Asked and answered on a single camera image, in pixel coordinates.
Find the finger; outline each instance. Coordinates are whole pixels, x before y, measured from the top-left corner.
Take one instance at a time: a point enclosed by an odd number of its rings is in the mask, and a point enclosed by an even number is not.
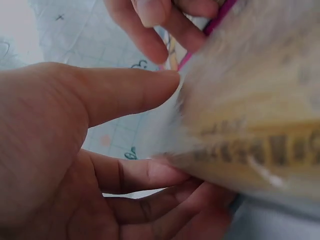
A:
[[[164,216],[151,223],[124,225],[121,228],[121,235],[125,239],[132,233],[141,233],[145,239],[169,240],[202,210],[209,206],[224,208],[233,197],[232,192],[205,182],[184,202]],[[131,239],[141,239],[140,237],[136,235]]]
[[[158,107],[179,84],[175,71],[68,66],[60,80],[86,109],[89,127]]]
[[[185,201],[201,183],[192,179],[144,198],[107,197],[106,201],[120,225],[147,223]]]
[[[126,194],[181,184],[189,175],[152,160],[123,160],[81,150],[88,154],[103,192]]]
[[[193,217],[172,240],[221,240],[230,223],[226,208],[210,206]]]
[[[175,7],[162,27],[191,53],[198,51],[207,39],[206,35]]]
[[[153,28],[145,28],[130,0],[105,0],[112,19],[134,42],[136,47],[155,64],[162,64],[168,57],[167,48]]]
[[[131,0],[133,7],[146,28],[161,25],[171,11],[171,0]]]
[[[219,5],[214,0],[174,0],[173,3],[184,13],[194,17],[214,18]]]

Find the food package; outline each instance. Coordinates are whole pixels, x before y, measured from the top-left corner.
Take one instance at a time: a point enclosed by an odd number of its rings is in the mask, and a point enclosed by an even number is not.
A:
[[[319,0],[238,0],[180,73],[140,157],[249,195],[320,201]]]

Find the grid paper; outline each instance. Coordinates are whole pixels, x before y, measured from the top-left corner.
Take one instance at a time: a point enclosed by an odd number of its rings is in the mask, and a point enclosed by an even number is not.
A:
[[[44,61],[158,69],[112,21],[102,0],[0,1],[0,70]],[[135,114],[92,127],[82,148],[137,159],[136,135],[146,117]]]

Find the pink strip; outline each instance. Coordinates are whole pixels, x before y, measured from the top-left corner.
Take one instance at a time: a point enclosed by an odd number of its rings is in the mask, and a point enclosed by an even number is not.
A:
[[[208,36],[212,33],[212,31],[221,23],[221,21],[224,19],[224,17],[227,15],[229,10],[233,7],[233,5],[237,2],[237,0],[227,0],[222,7],[220,8],[220,11],[218,13],[218,16],[211,20],[209,24],[205,27],[203,32]],[[191,58],[192,53],[187,53],[184,58],[181,60],[180,65],[178,66],[178,70],[180,70],[186,62],[189,61]]]

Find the hand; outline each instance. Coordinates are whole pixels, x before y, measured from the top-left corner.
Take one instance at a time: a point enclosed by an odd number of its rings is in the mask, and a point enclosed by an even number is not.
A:
[[[113,20],[128,34],[140,51],[156,64],[168,57],[167,48],[154,26],[162,26],[189,52],[196,52],[206,36],[183,13],[214,18],[214,0],[104,0]]]
[[[58,63],[0,72],[0,239],[220,239],[229,191],[154,160],[81,149],[88,128],[155,108],[178,83],[172,71]]]

